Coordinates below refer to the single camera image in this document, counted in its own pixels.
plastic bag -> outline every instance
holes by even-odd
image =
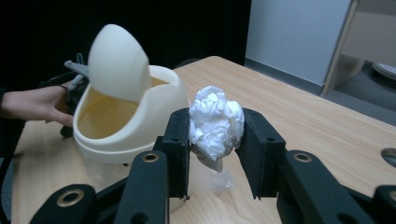
[[[191,151],[201,163],[221,172],[222,158],[239,148],[245,117],[236,101],[228,101],[223,90],[208,86],[197,92],[190,110]]]
[[[233,170],[227,162],[224,162],[223,165],[222,172],[219,173],[209,167],[203,166],[196,157],[191,156],[189,174],[190,193],[223,191],[235,187]]]

hand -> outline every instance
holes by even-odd
[[[66,93],[67,89],[60,86],[6,92],[0,116],[6,119],[56,121],[72,127],[73,116],[67,114]]]

crumpled paper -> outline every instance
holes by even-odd
[[[191,151],[209,168],[221,172],[222,158],[239,148],[245,117],[236,101],[228,101],[223,90],[208,86],[197,92],[190,107]]]

black sleeve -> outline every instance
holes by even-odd
[[[0,104],[6,89],[0,88]],[[20,140],[24,120],[0,118],[0,157],[11,157]]]

wooden table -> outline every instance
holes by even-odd
[[[287,149],[318,156],[341,184],[369,196],[378,185],[396,185],[396,168],[380,155],[381,149],[396,147],[396,127],[219,57],[175,71],[190,99],[208,85],[223,89],[229,100],[262,113],[286,140]],[[64,186],[104,187],[90,178],[77,143],[73,138],[63,140],[60,129],[54,122],[27,122],[14,162],[13,223],[28,223]],[[224,176],[231,176],[233,186],[213,190],[210,183],[218,176],[192,161],[191,199],[171,213],[170,222],[279,223],[276,199],[253,200],[236,154],[225,158],[224,164]]]

